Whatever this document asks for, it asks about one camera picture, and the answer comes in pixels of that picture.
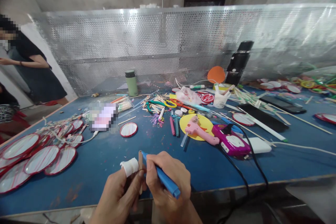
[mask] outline black phone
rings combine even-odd
[[[237,107],[243,112],[245,112],[246,114],[249,114],[250,116],[257,119],[258,121],[267,125],[268,127],[270,127],[272,130],[276,132],[283,132],[289,129],[289,127],[286,124],[280,122],[278,119],[275,119],[274,117],[270,116],[269,114],[266,114],[265,112],[252,106],[251,104],[241,104],[241,105],[238,105]]]
[[[295,106],[290,102],[286,102],[272,96],[263,96],[259,100],[272,104],[291,114],[303,114],[307,112],[307,110],[303,109],[302,107]]]

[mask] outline metal mesh panel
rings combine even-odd
[[[144,90],[206,79],[226,69],[241,41],[255,41],[245,80],[293,76],[336,62],[331,4],[119,9],[31,15],[77,95]]]

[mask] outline hand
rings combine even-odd
[[[15,60],[7,59],[7,58],[0,58],[0,65],[14,65]]]
[[[155,165],[159,166],[179,187],[181,195],[178,200],[161,184]],[[160,152],[158,155],[148,154],[146,183],[153,195],[155,205],[166,222],[202,223],[190,201],[190,172],[181,161],[172,158],[167,152]]]
[[[107,178],[90,224],[124,224],[131,207],[133,206],[134,211],[137,210],[140,186],[144,183],[144,173],[144,170],[140,170],[126,178],[125,170],[121,168],[111,174]],[[125,192],[127,182],[130,182],[130,185]]]

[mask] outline cap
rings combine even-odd
[[[135,72],[133,70],[129,70],[129,71],[125,72],[125,77],[126,78],[135,77]]]
[[[250,51],[252,49],[253,44],[254,41],[243,41],[240,43],[237,51]]]

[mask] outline person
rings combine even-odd
[[[18,101],[0,83],[0,131],[18,134],[25,129],[21,123],[13,121],[13,116],[18,110]]]
[[[160,167],[179,187],[181,195],[175,199],[161,184],[155,165]],[[183,163],[172,158],[167,152],[158,155],[147,155],[147,175],[144,184],[145,170],[133,174],[133,180],[125,190],[127,183],[123,168],[111,174],[105,184],[97,208],[90,224],[122,224],[125,223],[130,209],[137,209],[140,186],[151,191],[155,206],[167,223],[198,224],[202,223],[194,205],[190,201],[190,173]]]
[[[10,58],[0,58],[0,65],[14,65],[37,100],[43,103],[55,100],[61,105],[68,103],[67,93],[42,51],[1,14],[0,40],[7,41],[10,48]]]

